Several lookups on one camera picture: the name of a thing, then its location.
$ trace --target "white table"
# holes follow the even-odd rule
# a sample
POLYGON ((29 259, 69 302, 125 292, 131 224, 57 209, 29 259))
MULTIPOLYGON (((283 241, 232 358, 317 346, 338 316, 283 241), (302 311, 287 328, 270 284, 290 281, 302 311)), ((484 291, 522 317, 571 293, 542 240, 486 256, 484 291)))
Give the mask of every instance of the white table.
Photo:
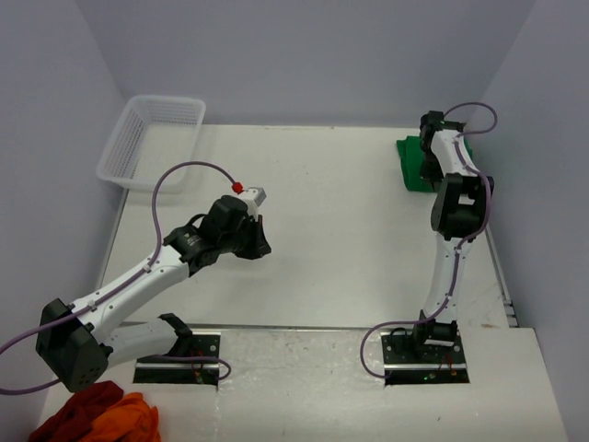
MULTIPOLYGON (((175 312, 187 323, 367 327, 417 318, 433 273, 434 196, 407 192, 396 140, 414 129, 203 126, 196 159, 262 186, 272 254, 227 255, 156 297, 129 320, 175 312)), ((225 177, 189 170, 186 189, 159 198, 164 235, 230 193, 225 177)), ((154 247, 150 194, 129 192, 105 281, 154 247)), ((461 286, 461 325, 506 327, 485 238, 461 286)))
MULTIPOLYGON (((416 318, 427 295, 434 241, 432 195, 406 192, 395 140, 413 130, 205 126, 198 159, 266 188, 271 255, 225 257, 132 315, 174 311, 185 321, 296 327, 366 327, 416 318)), ((207 211, 227 191, 223 177, 194 169, 187 191, 160 200, 165 231, 207 211)), ((152 248, 149 196, 130 192, 106 280, 152 248)), ((141 391, 160 411, 162 439, 175 441, 565 441, 530 329, 507 327, 502 292, 484 238, 461 287, 460 328, 470 384, 397 386, 360 366, 359 330, 233 328, 221 356, 234 368, 219 390, 132 384, 133 363, 104 379, 141 391)), ((366 346, 382 371, 378 335, 366 346)), ((50 390, 41 421, 69 393, 50 390)))

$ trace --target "green cloth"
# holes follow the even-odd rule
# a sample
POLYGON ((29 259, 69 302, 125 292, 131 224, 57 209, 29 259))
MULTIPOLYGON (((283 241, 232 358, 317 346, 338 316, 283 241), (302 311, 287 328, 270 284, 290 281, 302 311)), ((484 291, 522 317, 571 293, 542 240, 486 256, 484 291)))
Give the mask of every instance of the green cloth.
MULTIPOLYGON (((468 154, 472 158, 472 149, 465 140, 468 154)), ((412 192, 433 192, 429 182, 420 177, 420 167, 423 162, 423 152, 420 148, 419 136, 408 136, 404 140, 397 141, 398 156, 401 159, 403 170, 403 181, 408 191, 412 192)))

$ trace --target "crumpled fabric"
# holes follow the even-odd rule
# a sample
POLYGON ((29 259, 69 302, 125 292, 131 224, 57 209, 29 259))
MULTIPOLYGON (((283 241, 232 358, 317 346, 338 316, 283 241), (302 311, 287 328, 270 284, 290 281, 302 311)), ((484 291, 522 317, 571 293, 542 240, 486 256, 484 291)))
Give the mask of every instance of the crumpled fabric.
POLYGON ((111 381, 98 382, 75 393, 55 415, 29 436, 29 442, 73 442, 92 430, 92 421, 122 398, 111 381))
POLYGON ((129 393, 92 422, 81 442, 161 442, 159 413, 141 393, 129 393))

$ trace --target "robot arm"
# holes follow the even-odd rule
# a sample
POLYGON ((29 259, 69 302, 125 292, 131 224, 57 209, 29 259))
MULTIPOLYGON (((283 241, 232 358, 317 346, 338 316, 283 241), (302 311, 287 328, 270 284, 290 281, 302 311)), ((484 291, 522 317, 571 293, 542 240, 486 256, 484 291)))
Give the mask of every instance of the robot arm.
POLYGON ((446 298, 445 308, 435 320, 416 326, 419 343, 451 346, 456 339, 457 299, 460 281, 472 241, 469 235, 482 226, 486 210, 483 183, 459 136, 464 125, 448 122, 441 112, 422 117, 421 147, 424 154, 422 178, 437 188, 432 210, 436 235, 435 266, 430 294, 420 319, 431 317, 446 298))
POLYGON ((173 314, 165 314, 145 324, 117 327, 133 312, 169 287, 214 264, 219 255, 234 253, 255 260, 271 252, 258 208, 266 195, 250 188, 238 197, 225 195, 214 202, 207 215, 197 215, 164 238, 151 267, 150 254, 128 273, 98 291, 80 297, 69 305, 55 299, 42 311, 40 324, 76 314, 76 319, 43 331, 37 340, 37 353, 70 391, 83 390, 109 366, 147 355, 163 355, 185 337, 189 328, 173 314), (193 222, 202 218, 198 227, 193 222), (144 274, 103 303, 96 300, 142 269, 144 274))

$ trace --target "white plastic basket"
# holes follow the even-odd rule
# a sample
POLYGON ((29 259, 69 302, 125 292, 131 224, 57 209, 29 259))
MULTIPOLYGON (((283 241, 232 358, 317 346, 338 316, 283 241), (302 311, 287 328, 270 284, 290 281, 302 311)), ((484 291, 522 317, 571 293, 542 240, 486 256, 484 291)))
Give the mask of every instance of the white plastic basket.
MULTIPOLYGON (((97 166, 101 180, 152 191, 172 166, 192 159, 206 106, 199 99, 138 95, 129 100, 97 166)), ((161 192, 178 192, 186 169, 172 173, 161 192)))

